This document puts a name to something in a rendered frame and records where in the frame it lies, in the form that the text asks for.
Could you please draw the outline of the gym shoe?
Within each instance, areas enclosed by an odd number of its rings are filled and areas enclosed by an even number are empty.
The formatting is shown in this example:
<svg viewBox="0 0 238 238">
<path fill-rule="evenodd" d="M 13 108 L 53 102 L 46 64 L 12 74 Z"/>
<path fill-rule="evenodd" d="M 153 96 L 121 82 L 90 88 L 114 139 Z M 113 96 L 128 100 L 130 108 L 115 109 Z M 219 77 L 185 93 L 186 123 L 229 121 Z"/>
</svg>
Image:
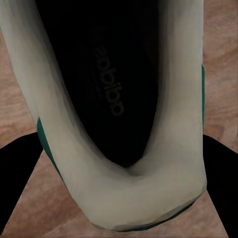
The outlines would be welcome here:
<svg viewBox="0 0 238 238">
<path fill-rule="evenodd" d="M 148 230 L 206 191 L 203 6 L 0 0 L 40 143 L 100 230 Z"/>
</svg>

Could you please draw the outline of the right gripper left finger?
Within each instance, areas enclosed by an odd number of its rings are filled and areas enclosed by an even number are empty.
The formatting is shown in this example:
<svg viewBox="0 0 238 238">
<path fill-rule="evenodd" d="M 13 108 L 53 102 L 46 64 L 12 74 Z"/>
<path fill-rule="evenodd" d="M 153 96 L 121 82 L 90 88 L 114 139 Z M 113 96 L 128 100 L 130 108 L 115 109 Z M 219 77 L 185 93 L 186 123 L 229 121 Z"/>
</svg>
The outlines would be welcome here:
<svg viewBox="0 0 238 238">
<path fill-rule="evenodd" d="M 42 152 L 38 132 L 0 149 L 0 236 Z"/>
</svg>

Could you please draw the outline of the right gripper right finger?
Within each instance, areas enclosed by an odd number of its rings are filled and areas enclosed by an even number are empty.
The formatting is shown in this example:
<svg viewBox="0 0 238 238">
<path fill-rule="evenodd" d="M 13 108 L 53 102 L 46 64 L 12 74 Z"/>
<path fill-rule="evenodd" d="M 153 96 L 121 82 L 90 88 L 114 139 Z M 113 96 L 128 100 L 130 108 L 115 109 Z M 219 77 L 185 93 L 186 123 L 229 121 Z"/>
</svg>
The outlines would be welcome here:
<svg viewBox="0 0 238 238">
<path fill-rule="evenodd" d="M 238 238 L 238 154 L 203 135 L 207 188 L 229 238 Z"/>
</svg>

